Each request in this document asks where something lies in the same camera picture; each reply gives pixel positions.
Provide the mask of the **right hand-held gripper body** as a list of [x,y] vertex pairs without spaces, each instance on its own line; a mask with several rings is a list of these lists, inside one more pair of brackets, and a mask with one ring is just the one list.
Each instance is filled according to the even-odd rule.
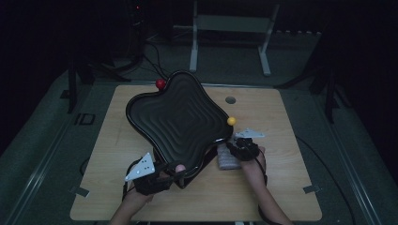
[[250,128],[237,132],[234,136],[235,156],[242,161],[255,159],[259,155],[259,147],[253,139],[264,137],[264,133]]

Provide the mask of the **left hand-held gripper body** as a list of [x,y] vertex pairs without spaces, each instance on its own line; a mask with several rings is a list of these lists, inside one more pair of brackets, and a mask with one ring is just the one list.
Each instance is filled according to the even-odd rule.
[[164,175],[161,164],[162,162],[154,161],[149,153],[133,161],[124,178],[124,195],[133,189],[144,195],[169,189],[175,178],[172,175]]

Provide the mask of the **grey cloth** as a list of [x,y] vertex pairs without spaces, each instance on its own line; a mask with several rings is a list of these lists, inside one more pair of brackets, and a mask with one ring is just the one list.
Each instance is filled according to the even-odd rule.
[[223,171],[238,170],[240,168],[239,161],[230,153],[225,144],[217,147],[219,168]]

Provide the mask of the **black wavy tray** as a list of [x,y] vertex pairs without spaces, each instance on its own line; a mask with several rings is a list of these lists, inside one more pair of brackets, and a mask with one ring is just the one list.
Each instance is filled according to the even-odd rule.
[[228,114],[184,71],[173,73],[162,90],[133,97],[126,116],[161,161],[183,164],[189,177],[204,167],[210,147],[228,141],[233,134]]

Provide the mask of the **person's right hand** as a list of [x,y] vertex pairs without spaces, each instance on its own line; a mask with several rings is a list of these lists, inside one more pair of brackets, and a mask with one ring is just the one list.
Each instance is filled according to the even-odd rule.
[[267,168],[265,151],[266,149],[263,146],[260,146],[259,154],[255,159],[240,162],[241,169],[248,181],[264,182]]

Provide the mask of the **person's left hand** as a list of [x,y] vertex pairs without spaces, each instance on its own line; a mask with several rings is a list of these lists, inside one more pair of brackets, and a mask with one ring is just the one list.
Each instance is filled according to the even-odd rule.
[[154,195],[144,195],[137,192],[135,189],[129,191],[124,198],[123,203],[131,210],[131,211],[139,211],[142,209],[147,203],[150,203],[153,200]]

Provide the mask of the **black tray base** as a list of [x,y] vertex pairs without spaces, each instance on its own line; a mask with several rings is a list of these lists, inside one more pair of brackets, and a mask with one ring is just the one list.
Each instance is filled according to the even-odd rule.
[[204,155],[203,160],[201,161],[201,164],[199,166],[196,166],[191,172],[188,170],[185,170],[186,176],[185,176],[185,184],[179,184],[177,179],[178,179],[178,173],[176,174],[176,180],[175,184],[179,188],[185,188],[212,160],[214,157],[218,155],[217,153],[217,146],[211,147]]

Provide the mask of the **black tripod stand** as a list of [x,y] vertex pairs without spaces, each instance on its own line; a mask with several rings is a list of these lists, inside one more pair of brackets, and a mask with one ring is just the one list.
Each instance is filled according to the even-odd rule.
[[337,102],[334,98],[334,94],[336,92],[336,80],[331,67],[306,67],[296,78],[282,84],[276,84],[274,85],[274,88],[287,89],[309,79],[310,77],[314,78],[309,86],[309,91],[312,95],[319,95],[322,91],[326,91],[324,113],[328,121],[333,124],[333,110],[337,107]]
[[69,100],[68,113],[73,112],[78,102],[77,79],[80,79],[83,84],[93,84],[95,81],[95,77],[92,72],[93,68],[98,69],[109,78],[118,82],[130,81],[130,79],[123,78],[114,70],[103,66],[100,62],[89,57],[70,58],[68,66],[68,89],[64,90],[61,94],[61,98],[67,98]]

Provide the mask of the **white power strip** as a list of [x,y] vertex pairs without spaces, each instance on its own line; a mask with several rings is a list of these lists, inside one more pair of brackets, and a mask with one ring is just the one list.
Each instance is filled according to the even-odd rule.
[[274,31],[275,34],[286,34],[286,35],[291,35],[291,36],[296,36],[296,35],[313,35],[313,36],[320,36],[322,35],[321,32],[318,31],[302,31],[302,30],[276,30]]

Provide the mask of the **dark equipment with red light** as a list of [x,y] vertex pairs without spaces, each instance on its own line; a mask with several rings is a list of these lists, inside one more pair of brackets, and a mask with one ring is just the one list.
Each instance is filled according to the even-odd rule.
[[145,45],[145,1],[125,0],[129,25],[128,57],[132,62],[141,59]]

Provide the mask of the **dark floor bracket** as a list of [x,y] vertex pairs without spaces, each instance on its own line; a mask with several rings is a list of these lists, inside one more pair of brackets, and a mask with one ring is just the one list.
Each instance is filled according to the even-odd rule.
[[93,113],[79,113],[74,121],[76,126],[91,126],[94,124],[96,115]]

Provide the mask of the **white metal stand frame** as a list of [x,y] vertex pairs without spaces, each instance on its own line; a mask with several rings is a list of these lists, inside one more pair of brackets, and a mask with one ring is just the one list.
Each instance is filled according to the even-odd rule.
[[279,4],[274,4],[268,17],[244,17],[227,15],[206,15],[198,13],[198,0],[193,0],[192,6],[192,43],[189,71],[195,72],[198,64],[200,31],[221,31],[263,34],[264,41],[257,47],[263,74],[271,75],[267,49],[273,32],[274,24],[280,9]]

